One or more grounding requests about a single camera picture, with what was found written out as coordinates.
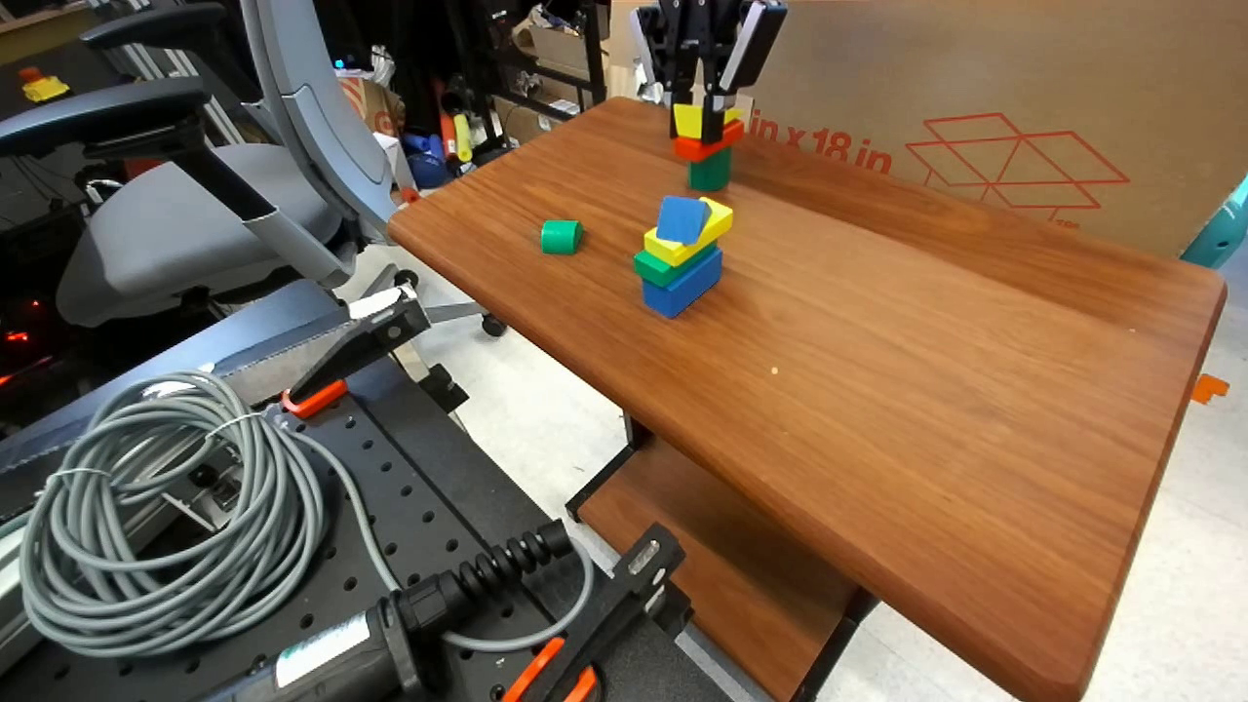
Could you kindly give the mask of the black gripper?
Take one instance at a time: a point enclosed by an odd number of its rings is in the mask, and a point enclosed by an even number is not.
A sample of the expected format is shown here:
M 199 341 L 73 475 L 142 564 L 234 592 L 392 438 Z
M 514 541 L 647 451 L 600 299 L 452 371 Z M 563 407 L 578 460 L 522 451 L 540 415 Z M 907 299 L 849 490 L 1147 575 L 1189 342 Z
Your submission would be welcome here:
M 704 64 L 704 133 L 717 138 L 735 104 L 735 64 L 752 64 L 773 52 L 787 4 L 784 0 L 653 0 L 634 10 L 653 53 L 663 59 L 663 87 L 675 104 L 695 101 L 700 53 L 683 47 L 714 47 L 726 59 Z

